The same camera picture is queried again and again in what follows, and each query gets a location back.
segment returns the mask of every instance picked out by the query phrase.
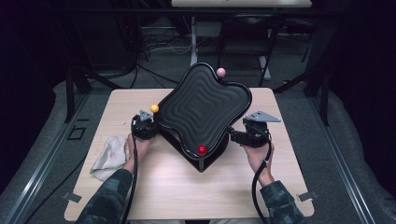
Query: crumpled cloth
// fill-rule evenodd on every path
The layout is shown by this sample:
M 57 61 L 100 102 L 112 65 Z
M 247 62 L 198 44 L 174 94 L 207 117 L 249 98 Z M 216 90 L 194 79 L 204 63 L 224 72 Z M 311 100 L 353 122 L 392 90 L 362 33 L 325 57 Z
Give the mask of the crumpled cloth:
M 129 160 L 129 150 L 125 137 L 108 137 L 101 155 L 91 168 L 90 173 L 105 181 Z

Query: controller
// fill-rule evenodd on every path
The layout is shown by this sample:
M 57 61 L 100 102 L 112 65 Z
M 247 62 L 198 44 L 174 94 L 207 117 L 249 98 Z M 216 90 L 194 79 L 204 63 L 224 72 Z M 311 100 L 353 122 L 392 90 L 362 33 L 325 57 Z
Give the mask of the controller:
M 249 147 L 262 147 L 270 139 L 267 122 L 280 122 L 280 119 L 258 111 L 243 119 L 246 128 L 244 133 L 236 131 L 231 126 L 227 127 L 227 132 L 231 136 L 231 141 L 235 143 Z
M 142 140 L 149 140 L 150 138 L 154 137 L 158 133 L 158 127 L 152 120 L 152 117 L 153 116 L 148 112 L 140 110 L 139 115 L 135 115 L 132 118 L 132 134 L 141 138 Z

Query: yellow ball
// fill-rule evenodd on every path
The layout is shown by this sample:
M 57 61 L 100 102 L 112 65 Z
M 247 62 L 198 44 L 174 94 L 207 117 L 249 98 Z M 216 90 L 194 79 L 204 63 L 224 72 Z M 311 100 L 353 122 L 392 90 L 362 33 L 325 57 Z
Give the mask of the yellow ball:
M 160 110 L 160 108 L 158 107 L 158 105 L 152 105 L 150 110 L 153 113 L 157 113 Z

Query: hand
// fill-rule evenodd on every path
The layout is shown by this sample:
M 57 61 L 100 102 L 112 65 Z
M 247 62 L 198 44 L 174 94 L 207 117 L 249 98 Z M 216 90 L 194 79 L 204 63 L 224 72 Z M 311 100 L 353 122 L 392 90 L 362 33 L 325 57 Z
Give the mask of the hand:
M 133 174 L 134 173 L 134 139 L 131 133 L 128 134 L 127 143 L 128 143 L 130 159 L 125 163 L 123 169 Z M 146 154 L 149 151 L 149 144 L 150 144 L 150 140 L 142 140 L 140 138 L 136 138 L 138 162 L 141 162 L 146 157 Z
M 262 170 L 262 173 L 260 174 L 259 177 L 259 182 L 262 185 L 262 187 L 269 185 L 275 181 L 273 176 L 271 175 L 271 164 L 272 164 L 272 158 L 274 155 L 275 147 L 274 144 L 272 144 L 271 146 L 272 146 L 272 152 L 270 159 L 268 160 L 267 167 Z M 253 170 L 253 172 L 256 174 L 260 165 L 262 165 L 262 162 L 267 156 L 269 145 L 265 144 L 262 147 L 248 147 L 248 146 L 241 146 L 241 147 L 246 151 L 248 163 L 250 164 L 250 167 Z

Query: black tray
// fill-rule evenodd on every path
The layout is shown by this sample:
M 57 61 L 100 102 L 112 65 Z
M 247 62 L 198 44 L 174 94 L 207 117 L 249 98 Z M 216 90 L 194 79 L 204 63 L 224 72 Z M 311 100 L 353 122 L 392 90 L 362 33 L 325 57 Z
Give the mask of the black tray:
M 246 113 L 251 99 L 245 85 L 222 81 L 209 64 L 196 63 L 159 103 L 154 121 L 160 134 L 203 172 L 224 152 L 227 126 Z M 206 146 L 205 155 L 197 151 L 199 146 Z

